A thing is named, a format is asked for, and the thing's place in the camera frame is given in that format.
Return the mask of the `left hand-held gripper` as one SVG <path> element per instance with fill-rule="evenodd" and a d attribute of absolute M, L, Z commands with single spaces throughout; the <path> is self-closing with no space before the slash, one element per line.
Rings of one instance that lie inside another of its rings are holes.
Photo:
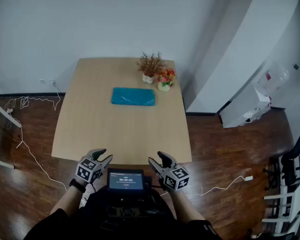
<path fill-rule="evenodd" d="M 111 154 L 102 161 L 98 160 L 106 151 L 105 148 L 92 149 L 82 157 L 75 171 L 75 180 L 80 184 L 89 184 L 98 179 L 113 159 Z"/>

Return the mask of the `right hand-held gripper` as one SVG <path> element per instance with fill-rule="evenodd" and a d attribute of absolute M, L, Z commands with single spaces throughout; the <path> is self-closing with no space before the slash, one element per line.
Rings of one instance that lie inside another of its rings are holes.
<path fill-rule="evenodd" d="M 177 165 L 174 157 L 168 153 L 158 151 L 162 166 L 153 158 L 148 158 L 148 163 L 159 178 L 159 184 L 165 190 L 179 191 L 188 185 L 190 173 L 184 166 Z"/>

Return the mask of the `teal plastic bag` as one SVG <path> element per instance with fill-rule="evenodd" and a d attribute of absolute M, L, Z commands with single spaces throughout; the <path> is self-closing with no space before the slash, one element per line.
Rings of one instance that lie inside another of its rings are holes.
<path fill-rule="evenodd" d="M 153 107 L 156 105 L 155 92 L 153 89 L 114 87 L 111 103 L 114 105 Z"/>

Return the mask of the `person's left forearm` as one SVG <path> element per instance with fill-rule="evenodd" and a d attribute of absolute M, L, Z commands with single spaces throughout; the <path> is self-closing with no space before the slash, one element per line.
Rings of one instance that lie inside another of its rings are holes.
<path fill-rule="evenodd" d="M 79 207 L 83 197 L 83 193 L 75 186 L 70 186 L 66 193 L 60 198 L 56 205 L 52 208 L 52 215 L 57 210 L 63 210 L 69 217 L 74 215 Z"/>

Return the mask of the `person's right forearm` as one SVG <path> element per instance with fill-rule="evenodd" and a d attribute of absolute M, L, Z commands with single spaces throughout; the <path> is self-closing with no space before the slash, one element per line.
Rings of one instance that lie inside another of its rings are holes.
<path fill-rule="evenodd" d="M 173 207 L 178 220 L 183 223 L 190 221 L 205 220 L 205 218 L 195 209 L 182 190 L 168 190 L 172 199 Z"/>

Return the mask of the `clear plastic bag red label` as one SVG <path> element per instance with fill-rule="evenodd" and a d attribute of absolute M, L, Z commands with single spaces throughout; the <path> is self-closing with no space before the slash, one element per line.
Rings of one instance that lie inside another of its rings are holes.
<path fill-rule="evenodd" d="M 289 71 L 282 65 L 274 62 L 261 74 L 256 87 L 261 94 L 271 96 L 280 89 L 289 78 Z"/>

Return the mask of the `chest-worn black screen device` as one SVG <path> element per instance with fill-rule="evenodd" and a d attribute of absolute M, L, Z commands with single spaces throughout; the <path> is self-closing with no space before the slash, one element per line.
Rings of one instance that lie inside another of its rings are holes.
<path fill-rule="evenodd" d="M 140 169 L 109 168 L 107 188 L 110 191 L 136 193 L 145 190 L 144 171 Z"/>

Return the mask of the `black wrist watch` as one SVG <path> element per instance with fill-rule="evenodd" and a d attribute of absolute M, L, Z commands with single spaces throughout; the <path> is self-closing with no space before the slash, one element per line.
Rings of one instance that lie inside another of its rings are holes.
<path fill-rule="evenodd" d="M 69 186 L 70 187 L 73 186 L 73 187 L 77 188 L 83 194 L 86 192 L 86 187 L 83 186 L 82 184 L 80 184 L 74 178 L 70 181 Z"/>

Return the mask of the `person's black shirt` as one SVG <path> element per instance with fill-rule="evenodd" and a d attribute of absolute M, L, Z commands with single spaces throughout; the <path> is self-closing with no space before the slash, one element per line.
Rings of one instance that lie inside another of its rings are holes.
<path fill-rule="evenodd" d="M 24 240 L 222 240 L 208 220 L 184 223 L 160 197 L 163 214 L 111 221 L 106 187 L 92 193 L 85 206 L 68 216 L 62 209 L 38 222 Z"/>

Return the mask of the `colourful flowers in cream pot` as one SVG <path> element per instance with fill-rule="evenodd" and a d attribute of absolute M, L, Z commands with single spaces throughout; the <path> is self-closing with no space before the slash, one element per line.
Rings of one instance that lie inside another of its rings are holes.
<path fill-rule="evenodd" d="M 164 68 L 156 74 L 158 82 L 158 89 L 162 92 L 168 92 L 174 85 L 174 78 L 176 77 L 173 68 Z"/>

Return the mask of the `white low cabinet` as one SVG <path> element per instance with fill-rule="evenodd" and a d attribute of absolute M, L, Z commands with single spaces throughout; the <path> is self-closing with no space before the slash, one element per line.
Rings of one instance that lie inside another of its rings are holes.
<path fill-rule="evenodd" d="M 271 98 L 248 85 L 220 113 L 223 128 L 236 128 L 252 123 L 271 109 Z"/>

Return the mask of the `brown dried plant white vase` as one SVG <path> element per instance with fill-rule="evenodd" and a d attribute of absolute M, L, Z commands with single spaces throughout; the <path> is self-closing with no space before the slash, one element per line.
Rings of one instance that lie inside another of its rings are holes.
<path fill-rule="evenodd" d="M 142 81 L 147 84 L 152 84 L 156 74 L 166 67 L 165 61 L 162 59 L 162 53 L 147 54 L 142 53 L 138 61 L 135 62 L 137 70 L 142 72 Z"/>

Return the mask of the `wooden side table white legs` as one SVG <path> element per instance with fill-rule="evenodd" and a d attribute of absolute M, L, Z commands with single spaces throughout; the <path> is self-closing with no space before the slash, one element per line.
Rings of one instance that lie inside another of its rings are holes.
<path fill-rule="evenodd" d="M 9 115 L 2 107 L 0 107 L 0 113 L 7 118 L 12 124 L 16 125 L 18 128 L 21 128 L 22 125 L 14 119 L 11 115 Z"/>

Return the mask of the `black and white equipment rack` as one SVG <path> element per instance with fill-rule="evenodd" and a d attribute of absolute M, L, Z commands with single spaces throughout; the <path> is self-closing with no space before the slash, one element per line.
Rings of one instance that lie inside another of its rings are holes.
<path fill-rule="evenodd" d="M 300 225 L 300 136 L 290 151 L 272 161 L 263 170 L 269 178 L 265 190 L 278 188 L 279 194 L 264 197 L 272 212 L 262 222 L 274 225 L 275 236 L 296 234 Z"/>

